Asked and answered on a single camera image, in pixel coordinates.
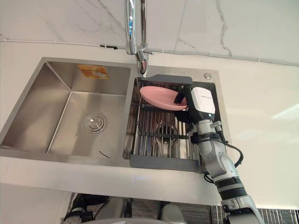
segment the wire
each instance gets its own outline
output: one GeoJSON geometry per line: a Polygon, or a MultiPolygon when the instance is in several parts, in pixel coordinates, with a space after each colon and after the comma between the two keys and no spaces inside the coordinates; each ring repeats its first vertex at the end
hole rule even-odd
{"type": "MultiPolygon", "coordinates": [[[[243,155],[242,151],[240,149],[238,149],[237,147],[230,145],[228,143],[228,141],[221,141],[219,139],[202,139],[202,140],[199,141],[199,143],[204,142],[204,141],[217,141],[217,142],[220,142],[220,143],[222,143],[223,145],[225,145],[229,148],[232,148],[232,149],[238,151],[238,153],[240,153],[240,157],[239,157],[238,161],[235,163],[235,167],[238,167],[242,163],[242,161],[244,159],[244,155],[243,155]]],[[[214,181],[208,175],[210,175],[209,172],[204,173],[205,181],[207,181],[209,183],[214,183],[214,181]]]]}
{"type": "Polygon", "coordinates": [[[107,156],[107,155],[105,155],[105,154],[103,154],[100,150],[99,150],[99,153],[101,153],[103,156],[105,156],[105,157],[107,157],[108,159],[110,159],[110,157],[109,156],[107,156]]]}

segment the black cable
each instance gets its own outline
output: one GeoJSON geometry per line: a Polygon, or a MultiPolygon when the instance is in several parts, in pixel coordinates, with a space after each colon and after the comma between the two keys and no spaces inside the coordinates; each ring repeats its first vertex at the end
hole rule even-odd
{"type": "Polygon", "coordinates": [[[113,48],[114,50],[118,49],[116,46],[110,46],[110,45],[100,45],[100,47],[103,47],[103,48],[113,48]]]}
{"type": "Polygon", "coordinates": [[[100,150],[99,150],[99,153],[101,153],[103,156],[105,156],[105,157],[107,157],[108,159],[110,159],[110,157],[109,156],[107,156],[107,155],[105,155],[105,154],[103,154],[100,150]]]}
{"type": "MultiPolygon", "coordinates": [[[[244,155],[243,155],[242,151],[240,149],[238,149],[237,147],[230,145],[228,143],[228,141],[221,141],[219,139],[202,139],[202,140],[199,141],[199,143],[204,142],[204,141],[217,141],[217,142],[220,142],[220,143],[222,143],[223,145],[225,145],[229,148],[233,148],[233,149],[237,150],[240,153],[240,157],[239,157],[238,161],[235,163],[235,167],[239,166],[242,163],[242,161],[244,159],[244,155]]],[[[209,172],[204,173],[205,181],[207,181],[209,183],[214,183],[214,181],[208,175],[209,175],[209,172]]]]}

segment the white countertop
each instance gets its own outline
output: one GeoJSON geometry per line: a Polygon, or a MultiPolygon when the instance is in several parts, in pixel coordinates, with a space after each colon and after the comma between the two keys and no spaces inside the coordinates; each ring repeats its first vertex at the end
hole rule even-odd
{"type": "MultiPolygon", "coordinates": [[[[126,55],[124,50],[1,42],[0,128],[42,57],[135,63],[135,57],[126,55]]],[[[247,192],[260,208],[299,209],[298,67],[162,53],[151,56],[149,63],[218,70],[232,143],[245,156],[238,172],[247,192]]],[[[219,203],[215,186],[206,183],[202,175],[188,176],[168,170],[0,158],[2,183],[185,203],[219,203]]]]}

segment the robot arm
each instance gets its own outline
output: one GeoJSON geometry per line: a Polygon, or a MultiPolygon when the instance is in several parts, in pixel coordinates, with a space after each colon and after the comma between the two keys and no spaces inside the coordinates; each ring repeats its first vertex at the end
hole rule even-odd
{"type": "Polygon", "coordinates": [[[230,224],[264,224],[252,198],[246,193],[235,164],[228,157],[221,122],[214,123],[215,106],[209,90],[185,87],[177,95],[175,103],[186,97],[189,121],[197,132],[192,141],[199,145],[201,155],[212,182],[221,196],[221,204],[230,224]]]}

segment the chrome faucet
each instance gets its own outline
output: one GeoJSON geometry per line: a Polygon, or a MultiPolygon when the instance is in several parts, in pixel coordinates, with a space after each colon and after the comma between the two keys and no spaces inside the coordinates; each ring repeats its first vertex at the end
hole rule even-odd
{"type": "Polygon", "coordinates": [[[136,44],[135,36],[135,0],[125,0],[125,29],[126,29],[126,50],[129,55],[135,55],[137,60],[138,72],[146,77],[148,67],[148,54],[153,55],[154,52],[149,51],[146,40],[146,10],[145,0],[140,0],[141,6],[141,45],[136,44]]]}

